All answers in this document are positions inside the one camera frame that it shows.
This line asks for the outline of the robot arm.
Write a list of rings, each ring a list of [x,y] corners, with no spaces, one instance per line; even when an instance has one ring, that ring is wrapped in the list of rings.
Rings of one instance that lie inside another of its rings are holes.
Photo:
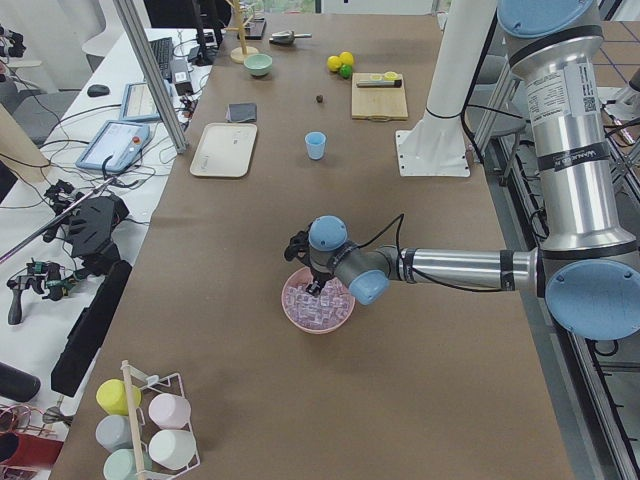
[[[285,249],[312,274],[318,295],[339,280],[362,304],[393,281],[473,293],[526,291],[553,320],[590,340],[639,329],[639,250],[619,221],[610,143],[593,58],[603,42],[594,1],[457,1],[451,6],[423,117],[396,134],[404,177],[468,177],[470,141],[501,216],[525,230],[531,249],[489,252],[356,243],[331,215],[313,220]],[[526,183],[514,153],[493,132],[501,102],[526,99],[534,146],[536,237],[522,204]]]

